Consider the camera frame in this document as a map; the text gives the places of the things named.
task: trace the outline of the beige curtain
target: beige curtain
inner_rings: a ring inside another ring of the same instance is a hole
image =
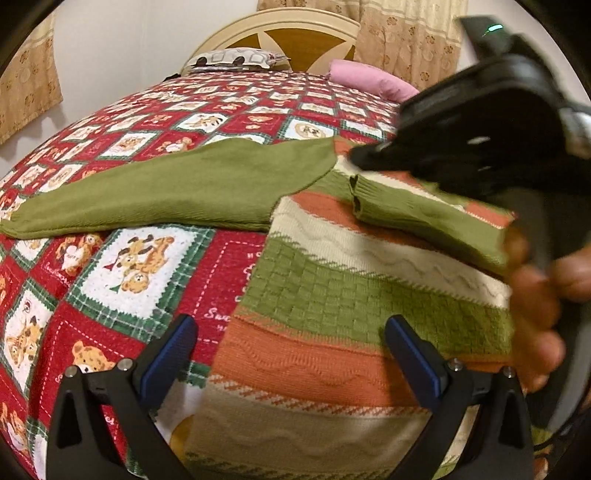
[[[361,24],[355,60],[423,90],[455,73],[467,0],[259,0],[258,9],[311,7]]]
[[[0,78],[0,145],[63,100],[53,57],[54,22],[53,14],[33,31]]]

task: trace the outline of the bed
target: bed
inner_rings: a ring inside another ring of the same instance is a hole
[[[200,73],[123,98],[23,158],[0,181],[0,215],[8,218],[29,197],[102,170],[226,138],[383,140],[397,106],[323,77],[331,59],[352,58],[358,28],[308,8],[259,12],[229,25],[195,53],[232,46],[283,51],[293,72]],[[198,344],[157,426],[182,455],[186,420],[264,243],[262,233],[181,225],[0,238],[0,431],[21,465],[45,478],[51,411],[69,365],[90,372],[136,357],[178,312],[198,321]],[[166,266],[149,285],[134,288],[122,264],[148,247],[166,257]],[[116,419],[109,411],[105,418],[137,472]]]

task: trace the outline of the blue gripper pad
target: blue gripper pad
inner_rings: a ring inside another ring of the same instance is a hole
[[[385,337],[419,405],[437,411],[448,382],[443,357],[432,344],[421,340],[402,315],[388,319]]]
[[[179,370],[185,366],[197,342],[193,317],[179,315],[164,335],[152,340],[140,354],[134,372],[134,387],[146,410],[159,408]]]

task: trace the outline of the pink pillow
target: pink pillow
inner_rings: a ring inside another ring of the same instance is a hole
[[[418,93],[410,83],[357,61],[333,60],[330,62],[328,78],[331,82],[373,93],[396,103],[405,102]]]

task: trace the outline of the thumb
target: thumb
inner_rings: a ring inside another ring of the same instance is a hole
[[[560,297],[579,303],[591,300],[591,245],[554,262],[550,281]]]

